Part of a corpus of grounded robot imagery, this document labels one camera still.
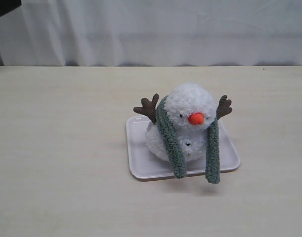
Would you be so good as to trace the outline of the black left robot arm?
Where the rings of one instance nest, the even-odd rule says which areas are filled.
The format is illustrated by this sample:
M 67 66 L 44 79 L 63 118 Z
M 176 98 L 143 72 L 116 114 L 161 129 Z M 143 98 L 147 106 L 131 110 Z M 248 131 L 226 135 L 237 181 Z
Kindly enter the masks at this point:
M 0 17 L 10 13 L 22 5 L 21 0 L 0 0 Z

